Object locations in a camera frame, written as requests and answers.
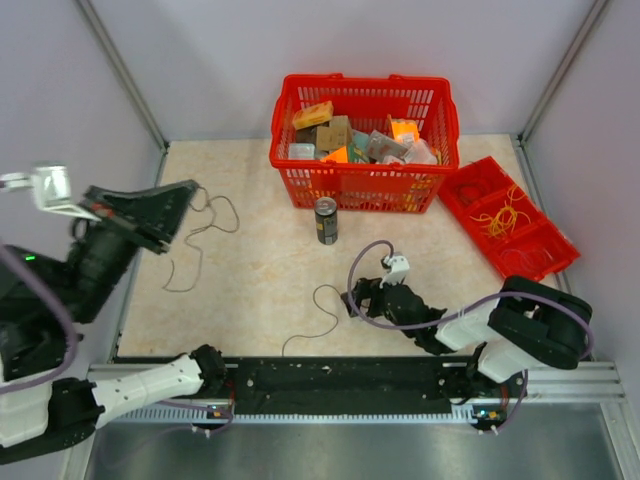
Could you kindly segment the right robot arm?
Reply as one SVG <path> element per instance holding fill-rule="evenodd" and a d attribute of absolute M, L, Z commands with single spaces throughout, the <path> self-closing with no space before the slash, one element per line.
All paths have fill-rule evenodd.
<path fill-rule="evenodd" d="M 481 396 L 533 367 L 573 370 L 594 347 L 590 304 L 517 275 L 455 313 L 427 305 L 404 283 L 381 278 L 359 279 L 341 299 L 351 317 L 400 331 L 429 354 L 474 348 L 466 380 Z"/>

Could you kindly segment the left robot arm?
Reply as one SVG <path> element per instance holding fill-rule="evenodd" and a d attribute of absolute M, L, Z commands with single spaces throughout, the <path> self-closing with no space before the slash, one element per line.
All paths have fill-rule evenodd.
<path fill-rule="evenodd" d="M 199 191 L 186 180 L 136 192 L 92 186 L 71 217 L 65 260 L 1 249 L 1 461 L 71 448 L 112 420 L 174 397 L 216 396 L 227 368 L 210 345 L 167 364 L 93 382 L 67 375 L 81 341 L 140 250 L 168 251 Z"/>

